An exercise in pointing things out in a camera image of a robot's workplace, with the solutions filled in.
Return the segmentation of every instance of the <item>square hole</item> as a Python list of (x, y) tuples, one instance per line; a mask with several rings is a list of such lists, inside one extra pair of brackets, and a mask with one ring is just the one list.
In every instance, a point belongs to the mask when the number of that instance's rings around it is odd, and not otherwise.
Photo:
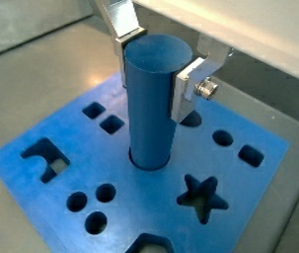
[(253, 167), (258, 167), (262, 160), (262, 153), (249, 145), (245, 145), (239, 151), (239, 158)]
[(82, 110), (82, 113), (91, 119), (96, 119), (100, 114), (106, 111), (106, 108), (96, 102)]
[(124, 122), (116, 117), (116, 116), (110, 116), (103, 123), (100, 124), (100, 127), (110, 133), (115, 133), (122, 126), (124, 125)]

